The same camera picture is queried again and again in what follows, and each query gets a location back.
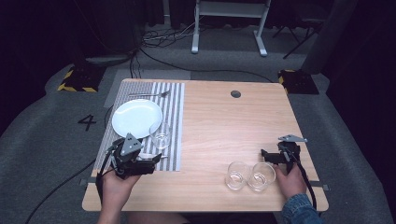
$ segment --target hand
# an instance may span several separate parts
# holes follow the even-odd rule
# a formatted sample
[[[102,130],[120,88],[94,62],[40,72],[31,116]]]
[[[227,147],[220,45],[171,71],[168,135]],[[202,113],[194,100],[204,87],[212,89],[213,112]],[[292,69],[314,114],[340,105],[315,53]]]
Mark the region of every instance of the hand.
[[[277,165],[274,165],[274,169],[280,191],[287,199],[299,193],[306,193],[306,184],[296,163],[294,163],[288,175],[284,175]]]
[[[103,202],[98,223],[120,223],[121,209],[128,201],[140,175],[128,176],[123,180],[114,171],[110,171],[102,178]]]

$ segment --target gray striped cloth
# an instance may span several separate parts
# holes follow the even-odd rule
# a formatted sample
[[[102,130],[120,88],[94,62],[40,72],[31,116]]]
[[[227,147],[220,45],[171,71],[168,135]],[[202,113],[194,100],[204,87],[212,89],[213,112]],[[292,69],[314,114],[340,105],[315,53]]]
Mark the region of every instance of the gray striped cloth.
[[[135,99],[148,99],[156,103],[163,111],[163,121],[171,125],[172,140],[169,147],[159,150],[151,144],[149,137],[143,139],[142,152],[150,154],[159,154],[168,156],[161,159],[157,163],[156,170],[158,171],[180,171],[180,156],[181,156],[181,128],[183,121],[183,105],[184,105],[184,83],[167,83],[167,82],[131,82],[123,80],[120,84],[120,89],[113,105],[110,119],[107,122],[105,136],[103,137],[102,144],[99,149],[95,169],[100,169],[106,157],[106,151],[111,147],[112,143],[121,138],[114,132],[111,125],[111,119],[114,112],[124,103]],[[167,97],[159,96],[128,96],[133,92],[139,93],[161,93],[170,90]]]

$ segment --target denim sleeve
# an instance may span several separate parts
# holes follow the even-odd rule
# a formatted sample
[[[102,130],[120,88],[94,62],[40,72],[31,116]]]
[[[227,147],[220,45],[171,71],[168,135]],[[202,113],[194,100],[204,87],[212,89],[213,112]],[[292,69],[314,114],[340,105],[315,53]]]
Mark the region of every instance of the denim sleeve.
[[[306,194],[296,194],[289,198],[283,206],[282,217],[286,224],[324,223]]]

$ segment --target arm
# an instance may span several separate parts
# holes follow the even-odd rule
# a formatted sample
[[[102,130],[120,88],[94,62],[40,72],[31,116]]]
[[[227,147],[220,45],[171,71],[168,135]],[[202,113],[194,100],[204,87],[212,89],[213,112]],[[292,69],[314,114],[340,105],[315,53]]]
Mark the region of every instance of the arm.
[[[298,166],[294,164],[288,175],[284,175],[277,165],[274,169],[280,190],[287,199],[282,209],[285,223],[323,223],[305,194],[306,185]]]
[[[103,177],[103,203],[98,224],[120,223],[120,213],[131,195],[134,184],[140,175],[127,177],[125,180],[116,176],[113,171]]]

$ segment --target clear drinking glass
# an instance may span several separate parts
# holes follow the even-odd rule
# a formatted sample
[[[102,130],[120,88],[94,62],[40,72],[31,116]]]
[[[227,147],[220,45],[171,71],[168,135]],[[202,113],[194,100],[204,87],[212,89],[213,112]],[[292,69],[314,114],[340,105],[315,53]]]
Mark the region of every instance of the clear drinking glass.
[[[167,122],[154,123],[149,128],[149,136],[154,146],[158,149],[169,147],[171,143],[171,129]]]
[[[234,161],[228,166],[225,183],[230,189],[239,190],[244,187],[250,176],[250,168],[242,161]]]
[[[268,188],[276,179],[276,173],[271,164],[259,162],[253,166],[251,176],[247,183],[251,189],[263,191]]]

